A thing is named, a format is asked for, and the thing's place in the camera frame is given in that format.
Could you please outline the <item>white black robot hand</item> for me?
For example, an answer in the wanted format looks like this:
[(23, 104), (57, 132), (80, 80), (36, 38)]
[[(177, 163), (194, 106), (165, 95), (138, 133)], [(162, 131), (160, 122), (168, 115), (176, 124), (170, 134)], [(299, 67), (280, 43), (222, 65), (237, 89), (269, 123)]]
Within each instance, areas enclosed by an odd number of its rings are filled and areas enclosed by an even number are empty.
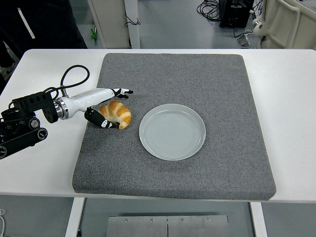
[(61, 106), (61, 119), (70, 119), (76, 112), (84, 112), (85, 118), (101, 128), (126, 128), (131, 122), (131, 111), (120, 101), (111, 101), (99, 110), (92, 107), (108, 101), (114, 97), (128, 98), (133, 91), (123, 88), (108, 89), (97, 88), (67, 98), (57, 100)]

